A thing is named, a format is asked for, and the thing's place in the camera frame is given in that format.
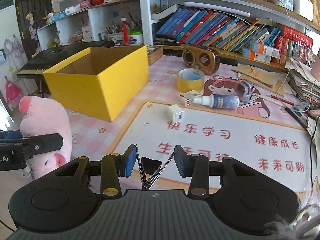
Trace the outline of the black binder clip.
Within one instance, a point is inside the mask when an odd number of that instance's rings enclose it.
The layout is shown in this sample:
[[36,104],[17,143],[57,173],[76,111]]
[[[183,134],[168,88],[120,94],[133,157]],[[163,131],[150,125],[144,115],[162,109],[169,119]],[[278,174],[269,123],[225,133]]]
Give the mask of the black binder clip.
[[162,172],[166,169],[169,163],[174,158],[174,153],[172,153],[165,163],[162,163],[160,160],[154,160],[147,157],[140,157],[138,152],[138,147],[136,146],[137,150],[137,162],[138,168],[141,178],[142,190],[149,190],[152,188],[154,183],[160,177]]

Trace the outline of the white USB charger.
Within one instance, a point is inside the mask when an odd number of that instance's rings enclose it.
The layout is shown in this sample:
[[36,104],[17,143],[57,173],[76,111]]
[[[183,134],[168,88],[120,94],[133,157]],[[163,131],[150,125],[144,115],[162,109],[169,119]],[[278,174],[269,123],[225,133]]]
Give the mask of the white USB charger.
[[185,112],[177,104],[170,105],[168,106],[168,116],[169,120],[175,124],[184,120]]

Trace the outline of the white spray bottle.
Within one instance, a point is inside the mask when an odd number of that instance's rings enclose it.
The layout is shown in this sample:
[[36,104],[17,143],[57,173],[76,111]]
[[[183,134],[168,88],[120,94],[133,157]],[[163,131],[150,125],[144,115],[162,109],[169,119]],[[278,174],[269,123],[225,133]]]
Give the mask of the white spray bottle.
[[237,109],[240,106],[240,99],[233,95],[211,94],[192,99],[192,103],[217,109]]

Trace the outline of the staples box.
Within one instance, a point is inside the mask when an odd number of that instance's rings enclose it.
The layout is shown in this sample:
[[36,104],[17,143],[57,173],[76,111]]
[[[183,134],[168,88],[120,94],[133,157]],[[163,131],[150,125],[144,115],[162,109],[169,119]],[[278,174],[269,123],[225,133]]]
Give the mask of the staples box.
[[189,106],[193,103],[195,98],[201,97],[202,93],[197,92],[195,90],[188,91],[186,93],[182,93],[179,95],[181,104],[184,106]]

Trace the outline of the purple small device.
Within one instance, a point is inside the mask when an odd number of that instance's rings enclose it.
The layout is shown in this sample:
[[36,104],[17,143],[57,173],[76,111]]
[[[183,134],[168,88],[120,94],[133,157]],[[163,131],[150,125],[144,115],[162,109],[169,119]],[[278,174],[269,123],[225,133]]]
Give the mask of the purple small device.
[[254,99],[254,86],[247,80],[238,83],[234,92],[242,102],[249,102]]

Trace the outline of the white cartoon desk mat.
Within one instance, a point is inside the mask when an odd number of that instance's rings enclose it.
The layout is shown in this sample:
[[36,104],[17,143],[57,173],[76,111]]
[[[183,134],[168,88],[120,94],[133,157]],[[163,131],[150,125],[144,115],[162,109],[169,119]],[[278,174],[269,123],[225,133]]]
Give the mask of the white cartoon desk mat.
[[211,161],[238,159],[297,193],[309,191],[317,179],[310,159],[310,135],[302,127],[242,116],[206,107],[183,107],[174,123],[169,104],[143,101],[112,142],[108,153],[136,145],[142,157],[167,161],[175,146]]

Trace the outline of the yellow tape roll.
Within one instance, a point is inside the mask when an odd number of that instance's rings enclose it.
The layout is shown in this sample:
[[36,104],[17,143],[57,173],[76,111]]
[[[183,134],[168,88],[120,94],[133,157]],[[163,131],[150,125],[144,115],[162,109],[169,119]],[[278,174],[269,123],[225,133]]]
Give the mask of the yellow tape roll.
[[202,92],[204,73],[198,69],[188,68],[179,70],[176,76],[176,88],[181,93],[189,91]]

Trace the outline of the black electronic keyboard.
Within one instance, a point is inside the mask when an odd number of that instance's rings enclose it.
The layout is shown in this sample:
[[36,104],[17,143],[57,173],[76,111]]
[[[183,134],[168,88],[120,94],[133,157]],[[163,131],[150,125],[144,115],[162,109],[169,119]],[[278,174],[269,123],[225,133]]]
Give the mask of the black electronic keyboard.
[[90,47],[114,47],[113,41],[102,40],[92,42],[80,42],[67,46],[54,47],[41,51],[35,57],[30,59],[18,72],[17,77],[23,79],[36,79],[43,76],[43,73],[58,64],[59,62],[69,58],[70,56]]

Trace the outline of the brown retro radio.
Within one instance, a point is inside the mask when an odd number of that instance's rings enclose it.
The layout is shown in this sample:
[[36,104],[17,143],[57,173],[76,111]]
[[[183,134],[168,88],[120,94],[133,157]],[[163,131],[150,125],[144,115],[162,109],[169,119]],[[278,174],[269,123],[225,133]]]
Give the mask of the brown retro radio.
[[213,75],[220,66],[220,54],[208,47],[186,45],[182,57],[187,68],[198,69],[205,75]]

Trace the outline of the brown paper envelopes stack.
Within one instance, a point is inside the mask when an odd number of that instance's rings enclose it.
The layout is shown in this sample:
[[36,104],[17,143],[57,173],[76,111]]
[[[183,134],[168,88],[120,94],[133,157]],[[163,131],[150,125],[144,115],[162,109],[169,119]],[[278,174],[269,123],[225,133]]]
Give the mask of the brown paper envelopes stack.
[[253,67],[250,65],[241,64],[237,67],[233,67],[232,71],[238,73],[240,79],[247,80],[254,85],[264,88],[274,94],[280,96],[285,95],[284,85],[284,75],[276,72],[268,72],[266,70]]

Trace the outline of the wooden chess board box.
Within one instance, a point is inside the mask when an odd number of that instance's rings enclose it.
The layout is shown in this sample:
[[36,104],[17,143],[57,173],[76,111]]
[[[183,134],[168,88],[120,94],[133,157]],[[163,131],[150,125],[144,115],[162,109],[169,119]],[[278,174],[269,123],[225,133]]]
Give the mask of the wooden chess board box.
[[151,66],[163,56],[163,47],[148,45],[147,52],[148,52],[148,63]]

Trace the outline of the black stapler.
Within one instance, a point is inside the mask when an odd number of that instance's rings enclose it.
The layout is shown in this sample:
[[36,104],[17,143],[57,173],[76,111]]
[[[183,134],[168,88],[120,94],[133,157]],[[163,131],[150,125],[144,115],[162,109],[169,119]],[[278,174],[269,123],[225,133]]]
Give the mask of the black stapler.
[[175,37],[163,34],[156,34],[155,41],[153,44],[160,45],[160,46],[180,46],[178,40]]

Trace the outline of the orange white medicine box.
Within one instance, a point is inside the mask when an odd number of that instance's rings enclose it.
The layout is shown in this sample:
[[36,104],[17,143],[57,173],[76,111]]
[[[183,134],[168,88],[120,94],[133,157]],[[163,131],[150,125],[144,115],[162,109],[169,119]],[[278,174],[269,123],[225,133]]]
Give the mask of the orange white medicine box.
[[251,42],[249,48],[255,53],[267,55],[274,58],[278,58],[280,55],[280,51],[278,49],[266,46],[262,43]]

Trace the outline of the pile of papers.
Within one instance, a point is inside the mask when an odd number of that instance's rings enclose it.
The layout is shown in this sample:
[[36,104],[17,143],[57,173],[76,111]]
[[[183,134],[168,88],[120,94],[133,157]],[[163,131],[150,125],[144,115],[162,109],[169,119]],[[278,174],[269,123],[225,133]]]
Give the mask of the pile of papers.
[[319,105],[319,79],[313,77],[311,68],[296,60],[287,61],[285,68],[289,73],[286,78],[287,83],[295,91],[299,100]]

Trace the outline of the red thick dictionary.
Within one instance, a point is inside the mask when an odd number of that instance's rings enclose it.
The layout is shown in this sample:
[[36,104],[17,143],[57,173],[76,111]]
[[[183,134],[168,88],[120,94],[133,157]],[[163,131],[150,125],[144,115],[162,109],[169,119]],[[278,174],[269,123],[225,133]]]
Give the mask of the red thick dictionary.
[[281,35],[289,40],[293,40],[294,42],[305,44],[308,47],[313,45],[313,39],[311,37],[308,37],[304,33],[301,33],[300,31],[292,29],[286,25],[282,27]]

